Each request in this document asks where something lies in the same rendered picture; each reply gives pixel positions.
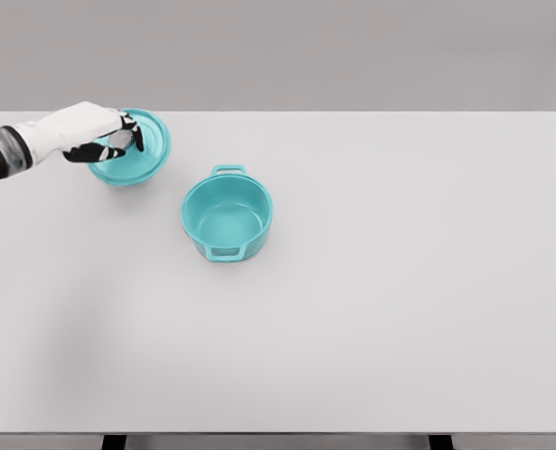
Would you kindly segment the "turquoise pot lid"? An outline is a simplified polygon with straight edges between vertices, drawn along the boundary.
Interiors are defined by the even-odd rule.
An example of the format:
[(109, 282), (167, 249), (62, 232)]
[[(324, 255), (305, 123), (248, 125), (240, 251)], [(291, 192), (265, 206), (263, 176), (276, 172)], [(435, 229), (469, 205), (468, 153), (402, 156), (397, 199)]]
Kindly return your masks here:
[(126, 154), (87, 165), (96, 178), (113, 186), (133, 186), (149, 180), (163, 167), (171, 152), (171, 135), (159, 117), (137, 108), (126, 108), (125, 112), (141, 127), (144, 150), (138, 150), (128, 130), (117, 131), (97, 139), (96, 143), (122, 148)]

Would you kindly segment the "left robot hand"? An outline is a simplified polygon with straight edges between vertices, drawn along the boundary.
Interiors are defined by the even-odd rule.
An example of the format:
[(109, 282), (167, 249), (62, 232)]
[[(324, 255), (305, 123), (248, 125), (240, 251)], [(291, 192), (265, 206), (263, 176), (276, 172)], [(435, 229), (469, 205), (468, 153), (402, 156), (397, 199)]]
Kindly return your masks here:
[(121, 158), (127, 152), (123, 147), (97, 142), (119, 131), (127, 131), (136, 148), (141, 153), (144, 151), (142, 129), (128, 112), (89, 101), (53, 112), (38, 124), (45, 138), (40, 146), (42, 156), (59, 151), (72, 163), (99, 163)]

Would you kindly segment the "turquoise pot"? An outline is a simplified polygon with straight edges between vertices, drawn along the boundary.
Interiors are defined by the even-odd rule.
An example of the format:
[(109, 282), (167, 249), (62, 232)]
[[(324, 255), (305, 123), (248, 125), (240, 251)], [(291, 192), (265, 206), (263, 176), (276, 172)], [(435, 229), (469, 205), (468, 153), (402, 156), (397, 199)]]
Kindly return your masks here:
[(258, 254), (272, 224), (266, 188), (242, 165), (217, 165), (186, 194), (180, 209), (185, 233), (211, 263), (239, 263)]

